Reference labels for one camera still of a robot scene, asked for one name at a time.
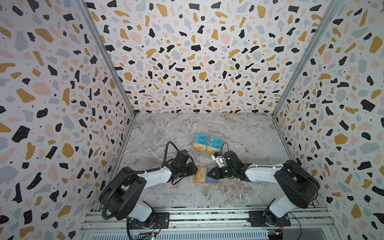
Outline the orange card holder wallet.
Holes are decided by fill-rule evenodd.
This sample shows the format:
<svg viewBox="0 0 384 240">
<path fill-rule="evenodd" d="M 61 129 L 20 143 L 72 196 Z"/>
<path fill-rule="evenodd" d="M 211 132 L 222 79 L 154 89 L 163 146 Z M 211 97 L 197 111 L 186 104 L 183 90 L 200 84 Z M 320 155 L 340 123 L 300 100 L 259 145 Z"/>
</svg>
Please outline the orange card holder wallet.
<svg viewBox="0 0 384 240">
<path fill-rule="evenodd" d="M 198 171 L 194 176 L 195 183 L 201 184 L 209 184 L 209 185 L 219 185 L 220 180 L 213 179 L 208 176 L 208 173 L 212 170 L 212 168 L 197 166 Z"/>
</svg>

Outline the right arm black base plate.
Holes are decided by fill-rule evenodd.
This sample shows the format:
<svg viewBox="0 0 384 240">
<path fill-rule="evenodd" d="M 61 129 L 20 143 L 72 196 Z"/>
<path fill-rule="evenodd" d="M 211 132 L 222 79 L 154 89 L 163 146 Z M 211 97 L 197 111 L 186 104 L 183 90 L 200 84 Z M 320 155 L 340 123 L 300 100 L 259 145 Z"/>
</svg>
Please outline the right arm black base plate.
<svg viewBox="0 0 384 240">
<path fill-rule="evenodd" d="M 277 218 L 270 212 L 250 211 L 248 222 L 252 227 L 290 227 L 291 221 L 287 214 L 282 218 Z"/>
</svg>

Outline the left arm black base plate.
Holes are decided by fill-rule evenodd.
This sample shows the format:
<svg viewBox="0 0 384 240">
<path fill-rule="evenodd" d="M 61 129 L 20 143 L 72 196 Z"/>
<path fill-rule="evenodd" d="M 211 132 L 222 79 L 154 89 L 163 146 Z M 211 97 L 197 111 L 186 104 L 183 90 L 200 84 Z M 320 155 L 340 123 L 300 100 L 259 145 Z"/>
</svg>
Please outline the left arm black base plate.
<svg viewBox="0 0 384 240">
<path fill-rule="evenodd" d="M 168 229 L 170 223 L 170 213 L 154 213 L 147 220 L 141 222 L 137 219 L 127 219 L 127 226 L 130 230 L 154 230 Z"/>
</svg>

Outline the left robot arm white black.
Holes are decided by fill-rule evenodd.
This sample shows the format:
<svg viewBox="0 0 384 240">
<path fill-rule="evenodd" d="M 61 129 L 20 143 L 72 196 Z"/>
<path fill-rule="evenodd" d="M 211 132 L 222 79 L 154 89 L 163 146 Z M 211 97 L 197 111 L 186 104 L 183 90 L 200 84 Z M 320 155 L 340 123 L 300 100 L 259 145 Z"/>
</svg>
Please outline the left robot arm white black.
<svg viewBox="0 0 384 240">
<path fill-rule="evenodd" d="M 156 221 L 156 210 L 140 201 L 143 191 L 158 184 L 175 185 L 197 171 L 194 159 L 186 150 L 177 151 L 176 157 L 165 161 L 161 167 L 141 171 L 124 167 L 99 196 L 102 218 L 133 219 L 149 228 Z"/>
</svg>

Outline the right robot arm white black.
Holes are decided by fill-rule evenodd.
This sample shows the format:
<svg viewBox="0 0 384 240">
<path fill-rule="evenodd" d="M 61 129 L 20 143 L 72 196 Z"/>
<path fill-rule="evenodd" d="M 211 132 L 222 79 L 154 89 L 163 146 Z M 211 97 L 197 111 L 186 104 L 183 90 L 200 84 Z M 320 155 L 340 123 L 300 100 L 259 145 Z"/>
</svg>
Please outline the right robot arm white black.
<svg viewBox="0 0 384 240">
<path fill-rule="evenodd" d="M 208 172 L 215 180 L 235 178 L 243 182 L 277 184 L 284 192 L 274 199 L 257 217 L 258 224 L 274 227 L 296 208 L 306 209 L 318 196 L 319 182 L 295 161 L 287 160 L 280 165 L 261 166 L 244 164 L 233 151 L 214 153 L 212 159 L 218 166 Z"/>
</svg>

